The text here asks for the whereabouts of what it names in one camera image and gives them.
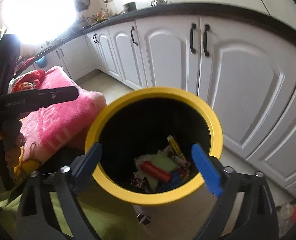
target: countertop edge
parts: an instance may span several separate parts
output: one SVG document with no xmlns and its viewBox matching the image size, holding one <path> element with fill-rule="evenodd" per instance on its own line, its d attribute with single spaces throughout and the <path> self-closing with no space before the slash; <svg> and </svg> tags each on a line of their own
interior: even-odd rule
<svg viewBox="0 0 296 240">
<path fill-rule="evenodd" d="M 89 29 L 72 35 L 71 37 L 59 42 L 55 46 L 45 50 L 43 53 L 35 57 L 35 61 L 39 60 L 49 52 L 57 49 L 61 45 L 95 30 L 109 27 L 112 25 L 134 21 L 146 17 L 155 16 L 167 16 L 167 15 L 199 15 L 199 16 L 213 16 L 230 20 L 236 20 L 239 22 L 248 23 L 250 25 L 267 30 L 277 36 L 287 40 L 296 46 L 296 30 L 289 25 L 270 17 L 261 12 L 257 12 L 251 9 L 242 8 L 228 4 L 217 3 L 176 3 L 164 6 L 157 6 L 152 8 L 145 8 L 137 11 L 132 11 L 126 14 L 112 17 L 106 21 L 98 23 Z"/>
</svg>

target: screw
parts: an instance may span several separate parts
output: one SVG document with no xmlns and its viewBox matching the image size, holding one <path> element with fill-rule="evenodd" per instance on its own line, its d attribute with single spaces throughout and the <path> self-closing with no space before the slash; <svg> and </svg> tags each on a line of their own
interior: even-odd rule
<svg viewBox="0 0 296 240">
<path fill-rule="evenodd" d="M 262 178 L 264 177 L 264 173 L 262 173 L 261 171 L 256 171 L 255 176 L 257 176 L 258 178 Z"/>
<path fill-rule="evenodd" d="M 39 172 L 38 171 L 32 171 L 30 174 L 30 177 L 34 178 L 36 176 L 38 176 Z"/>
<path fill-rule="evenodd" d="M 63 166 L 63 167 L 60 168 L 61 173 L 66 173 L 69 170 L 70 170 L 70 167 L 69 166 Z"/>
<path fill-rule="evenodd" d="M 234 173 L 235 170 L 233 169 L 233 167 L 226 166 L 226 167 L 224 168 L 224 172 L 227 172 L 227 173 Z"/>
</svg>

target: green sponge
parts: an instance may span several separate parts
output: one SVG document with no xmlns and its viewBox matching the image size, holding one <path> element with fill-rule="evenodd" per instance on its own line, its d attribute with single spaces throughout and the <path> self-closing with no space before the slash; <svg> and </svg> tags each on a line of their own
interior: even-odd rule
<svg viewBox="0 0 296 240">
<path fill-rule="evenodd" d="M 158 180 L 155 179 L 154 177 L 150 176 L 149 174 L 145 173 L 143 170 L 139 170 L 136 172 L 136 174 L 138 175 L 138 177 L 140 179 L 144 179 L 145 177 L 148 179 L 149 185 L 152 189 L 153 192 L 156 191 L 157 187 L 158 187 Z"/>
<path fill-rule="evenodd" d="M 173 172 L 179 168 L 179 166 L 172 159 L 168 158 L 161 150 L 158 150 L 157 154 L 153 157 L 151 164 L 165 172 Z"/>
</svg>

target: kettle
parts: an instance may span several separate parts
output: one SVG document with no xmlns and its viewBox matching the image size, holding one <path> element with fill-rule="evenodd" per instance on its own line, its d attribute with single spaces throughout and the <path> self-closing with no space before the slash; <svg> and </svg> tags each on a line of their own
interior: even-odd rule
<svg viewBox="0 0 296 240">
<path fill-rule="evenodd" d="M 168 3 L 169 2 L 165 1 L 165 0 L 152 0 L 151 1 L 151 6 L 155 7 L 155 6 L 158 6 L 158 5 L 167 5 Z"/>
</svg>

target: human hand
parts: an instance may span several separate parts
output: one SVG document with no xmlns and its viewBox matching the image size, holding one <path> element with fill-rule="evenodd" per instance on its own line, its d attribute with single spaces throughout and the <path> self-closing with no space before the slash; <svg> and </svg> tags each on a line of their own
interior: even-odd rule
<svg viewBox="0 0 296 240">
<path fill-rule="evenodd" d="M 5 134 L 0 132 L 0 140 L 6 137 Z M 6 152 L 5 160 L 7 162 L 8 168 L 14 168 L 19 165 L 19 157 L 21 155 L 20 147 L 25 145 L 25 137 L 23 134 L 19 133 L 15 140 L 16 147 Z"/>
</svg>

